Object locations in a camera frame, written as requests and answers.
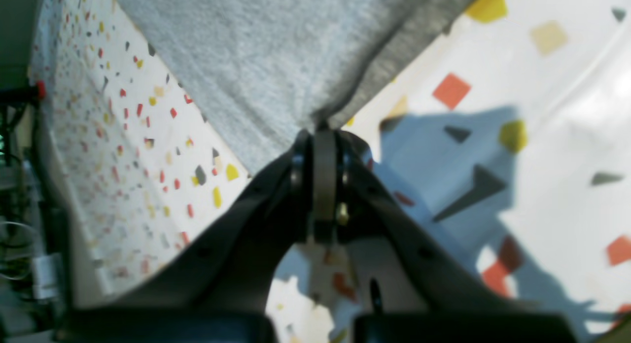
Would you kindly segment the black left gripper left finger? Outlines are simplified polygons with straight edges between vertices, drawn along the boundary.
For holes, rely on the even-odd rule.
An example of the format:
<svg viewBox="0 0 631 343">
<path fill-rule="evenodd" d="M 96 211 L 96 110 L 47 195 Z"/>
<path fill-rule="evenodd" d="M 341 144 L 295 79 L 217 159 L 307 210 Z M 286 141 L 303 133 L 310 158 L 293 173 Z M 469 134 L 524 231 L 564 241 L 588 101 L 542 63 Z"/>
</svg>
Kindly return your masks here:
<svg viewBox="0 0 631 343">
<path fill-rule="evenodd" d="M 300 132 L 210 228 L 113 307 L 262 313 L 277 265 L 306 239 L 312 152 L 311 135 Z"/>
</svg>

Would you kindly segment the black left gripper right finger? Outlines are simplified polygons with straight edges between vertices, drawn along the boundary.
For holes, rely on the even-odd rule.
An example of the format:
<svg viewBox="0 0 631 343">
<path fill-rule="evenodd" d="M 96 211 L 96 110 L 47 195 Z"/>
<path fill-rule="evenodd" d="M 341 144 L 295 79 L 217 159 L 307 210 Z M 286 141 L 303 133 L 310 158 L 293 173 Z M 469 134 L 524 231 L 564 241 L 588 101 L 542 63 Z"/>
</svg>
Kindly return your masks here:
<svg viewBox="0 0 631 343">
<path fill-rule="evenodd" d="M 396 294 L 428 313 L 514 314 L 522 309 L 491 292 L 404 213 L 359 156 L 365 141 L 336 132 L 336 235 L 358 246 L 383 242 L 392 253 Z"/>
</svg>

